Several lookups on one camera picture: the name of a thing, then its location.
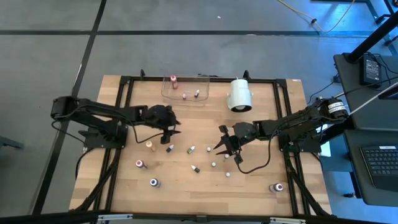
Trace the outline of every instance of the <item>keyboard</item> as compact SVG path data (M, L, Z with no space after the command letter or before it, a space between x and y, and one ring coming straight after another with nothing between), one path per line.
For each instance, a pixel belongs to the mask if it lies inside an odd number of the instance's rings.
M398 192L398 146L362 147L373 186Z

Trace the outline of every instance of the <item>gray floor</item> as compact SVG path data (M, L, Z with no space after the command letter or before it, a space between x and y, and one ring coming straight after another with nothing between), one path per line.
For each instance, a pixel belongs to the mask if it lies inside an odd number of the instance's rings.
M318 18L325 29L347 4L302 0L287 3ZM378 14L387 12L373 1ZM1 29L90 30L99 0L0 1ZM336 30L374 30L365 4L355 4ZM114 0L108 1L100 30L314 30L276 0ZM333 55L349 52L362 37L158 35L97 36L79 97L96 99L103 75L205 73L256 78L300 78L307 98L336 74ZM0 35L0 135L25 143L25 149L0 150L0 216L29 213L55 131L50 127L52 100L72 89L88 36ZM390 55L378 43L374 53ZM322 92L342 92L338 84ZM81 126L71 124L69 132ZM44 207L68 209L74 168L81 144L66 138ZM343 218L394 223L397 208L370 207L341 194L352 191L346 174L324 173L333 213Z

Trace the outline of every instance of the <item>wooden table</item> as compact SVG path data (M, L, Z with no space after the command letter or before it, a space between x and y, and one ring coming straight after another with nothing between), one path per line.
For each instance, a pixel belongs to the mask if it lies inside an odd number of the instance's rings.
M114 105L120 76L105 75L98 102ZM292 112L305 108L305 97L300 80L287 80ZM162 82L135 81L131 106L165 104L160 95ZM208 146L214 147L220 140L219 125L229 127L245 121L251 123L259 119L277 119L274 92L271 84L250 83L253 109L245 113L230 112L226 106L226 93L229 83L210 83L209 97L205 106L173 105L177 119L182 125L177 130L182 133L172 136L172 152L168 146L160 144L160 136L152 139L156 151L152 152L145 144L137 144L132 129L129 130L126 147L122 150L116 185L113 195L113 212L166 213L166 214L207 214L207 215L280 215L291 216L289 190L283 155L279 151L278 140L271 142L271 162L264 168L244 175L238 171L233 158L224 161L216 156L224 146L210 153ZM122 106L126 92L123 93ZM281 104L284 105L282 89ZM138 139L147 138L159 130L137 126ZM192 154L187 149L196 146ZM243 146L241 153L244 162L242 170L263 165L267 160L267 141L253 141ZM70 208L79 206L93 190L98 181L103 161L104 149L95 149L87 154L80 166ZM330 211L326 187L320 163L311 155L301 153L305 183L323 209ZM148 170L140 170L135 162L141 159ZM191 169L200 168L200 173ZM151 187L149 181L157 178L160 188ZM283 183L284 190L276 194L269 192L269 185ZM303 213L299 188L296 195L300 213ZM107 186L103 190L100 208L104 208Z

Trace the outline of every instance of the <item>white lamp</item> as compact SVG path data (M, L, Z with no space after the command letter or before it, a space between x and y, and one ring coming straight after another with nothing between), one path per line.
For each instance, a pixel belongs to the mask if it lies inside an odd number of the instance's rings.
M249 83L245 79L236 79L231 82L231 89L227 97L227 106L233 112L246 112L251 110L251 97Z

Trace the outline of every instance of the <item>clear plastic container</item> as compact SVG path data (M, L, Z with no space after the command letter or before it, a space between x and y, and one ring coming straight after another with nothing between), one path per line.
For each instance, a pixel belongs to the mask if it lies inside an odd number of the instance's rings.
M171 76L163 77L161 94L165 101L171 105L204 106L209 97L210 77L200 75L197 77L187 77L175 75L177 77L178 88L173 89Z

